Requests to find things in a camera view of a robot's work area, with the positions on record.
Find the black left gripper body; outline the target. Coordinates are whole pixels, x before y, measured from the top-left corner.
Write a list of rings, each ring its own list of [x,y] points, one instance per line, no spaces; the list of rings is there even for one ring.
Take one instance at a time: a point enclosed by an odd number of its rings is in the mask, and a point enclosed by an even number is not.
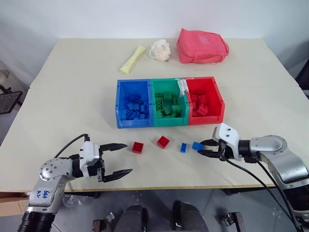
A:
[[[106,148],[106,145],[100,145],[95,149],[98,154],[92,159],[92,161],[88,164],[87,170],[89,176],[97,176],[98,182],[102,182],[105,175],[105,165],[104,160],[102,158],[103,151]]]

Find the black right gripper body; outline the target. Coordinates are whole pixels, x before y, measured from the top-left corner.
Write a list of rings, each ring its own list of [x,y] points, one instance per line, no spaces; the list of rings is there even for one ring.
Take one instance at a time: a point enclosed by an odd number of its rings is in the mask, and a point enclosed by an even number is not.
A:
[[[226,150],[226,142],[225,141],[218,141],[218,159],[221,161],[226,161],[229,159],[229,157],[225,154],[225,150]]]

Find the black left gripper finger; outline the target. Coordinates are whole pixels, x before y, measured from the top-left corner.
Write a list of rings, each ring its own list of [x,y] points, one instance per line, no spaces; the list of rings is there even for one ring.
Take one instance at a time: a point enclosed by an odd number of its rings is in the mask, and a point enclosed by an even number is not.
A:
[[[116,151],[116,150],[120,150],[123,148],[126,148],[127,145],[126,144],[120,144],[120,143],[111,143],[111,144],[104,144],[104,145],[100,145],[100,150],[101,152],[104,151]]]
[[[103,175],[102,181],[104,183],[107,183],[107,182],[111,182],[111,181],[114,181],[114,180],[118,180],[118,179],[124,177],[125,175],[129,174],[132,171],[133,171],[133,169],[125,169],[125,170],[115,171],[110,175]]]

